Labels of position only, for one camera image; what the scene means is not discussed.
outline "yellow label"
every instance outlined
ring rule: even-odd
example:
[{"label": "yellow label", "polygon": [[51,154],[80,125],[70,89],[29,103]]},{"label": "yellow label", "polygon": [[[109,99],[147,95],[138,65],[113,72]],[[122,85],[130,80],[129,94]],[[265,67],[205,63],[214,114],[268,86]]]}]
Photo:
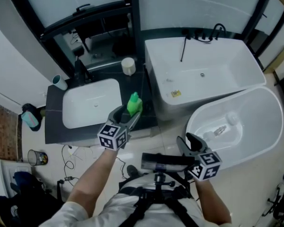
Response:
[{"label": "yellow label", "polygon": [[181,96],[181,92],[179,90],[175,90],[171,92],[172,97]]}]

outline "small bottle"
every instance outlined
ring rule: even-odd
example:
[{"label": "small bottle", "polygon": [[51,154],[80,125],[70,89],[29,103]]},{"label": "small bottle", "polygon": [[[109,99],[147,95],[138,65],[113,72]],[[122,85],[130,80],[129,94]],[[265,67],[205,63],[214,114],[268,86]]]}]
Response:
[{"label": "small bottle", "polygon": [[213,133],[214,133],[215,136],[219,136],[219,135],[222,134],[225,130],[226,130],[226,125],[221,126],[221,127],[218,128],[217,130],[215,130]]},{"label": "small bottle", "polygon": [[127,103],[127,111],[132,117],[136,112],[142,112],[142,100],[139,98],[138,93],[134,92]]}]

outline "black countertop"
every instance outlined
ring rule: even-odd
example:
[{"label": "black countertop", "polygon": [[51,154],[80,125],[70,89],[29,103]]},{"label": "black countertop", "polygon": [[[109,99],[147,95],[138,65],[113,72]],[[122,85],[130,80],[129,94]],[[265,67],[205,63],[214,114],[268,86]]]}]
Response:
[{"label": "black countertop", "polygon": [[[127,76],[122,72],[120,64],[111,67],[102,67],[92,71],[93,82],[105,79],[116,79],[119,82],[122,104],[127,104],[130,95],[138,92],[139,97],[143,101],[143,112],[137,122],[134,131],[151,128],[158,125],[156,114],[154,111],[151,91],[148,83],[148,75],[144,68],[137,68],[137,71],[131,76]],[[66,80],[68,89],[77,86],[73,79]],[[66,91],[62,91],[54,85],[48,87],[46,98],[45,113],[45,143],[64,143],[79,140],[94,139],[101,124],[68,129],[62,121],[62,103],[63,96]],[[130,115],[125,112],[122,121],[129,120]]]}]

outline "rectangular bathtub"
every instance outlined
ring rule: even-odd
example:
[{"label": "rectangular bathtub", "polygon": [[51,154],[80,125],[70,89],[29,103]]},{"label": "rectangular bathtub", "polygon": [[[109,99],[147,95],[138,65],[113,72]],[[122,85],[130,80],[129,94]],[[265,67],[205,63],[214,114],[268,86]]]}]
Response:
[{"label": "rectangular bathtub", "polygon": [[266,84],[251,52],[241,40],[205,44],[184,37],[145,41],[146,69],[162,120],[191,114],[201,105]]}]

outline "black faucet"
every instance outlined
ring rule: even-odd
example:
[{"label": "black faucet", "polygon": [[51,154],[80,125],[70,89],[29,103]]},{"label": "black faucet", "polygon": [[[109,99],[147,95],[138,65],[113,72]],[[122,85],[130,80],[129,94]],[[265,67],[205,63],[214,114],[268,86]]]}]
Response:
[{"label": "black faucet", "polygon": [[224,30],[224,36],[226,37],[226,28],[225,28],[225,26],[224,26],[223,24],[216,24],[216,25],[213,27],[212,33],[211,33],[210,36],[208,37],[208,39],[209,39],[210,41],[213,40],[213,34],[214,34],[214,32],[215,32],[215,30],[216,30],[216,28],[217,28],[218,26],[220,26],[220,29],[219,29],[218,33],[216,34],[215,40],[218,40],[218,37],[219,37],[219,35],[220,35],[221,31],[222,31],[222,28],[223,28],[223,30]]},{"label": "black faucet", "polygon": [[77,59],[75,61],[75,81],[78,83],[78,86],[83,86],[87,82],[86,77],[88,79],[88,82],[92,81],[91,74],[86,69],[82,61],[79,59],[79,56],[84,54],[84,48],[81,45],[78,49],[75,49],[73,52],[77,56]]},{"label": "black faucet", "polygon": [[184,39],[184,47],[183,47],[183,51],[182,51],[182,56],[180,59],[180,62],[183,61],[183,55],[184,55],[184,50],[185,50],[185,46],[186,46],[186,40],[191,40],[191,35],[188,29],[183,29],[182,30],[182,35],[185,35],[185,39]]},{"label": "black faucet", "polygon": [[205,33],[203,32],[203,29],[196,29],[195,30],[195,36],[193,37],[195,40],[197,41],[200,41],[200,42],[203,42],[203,43],[209,43],[211,42],[213,39],[208,39],[208,40],[205,40],[206,39],[206,35]]}]

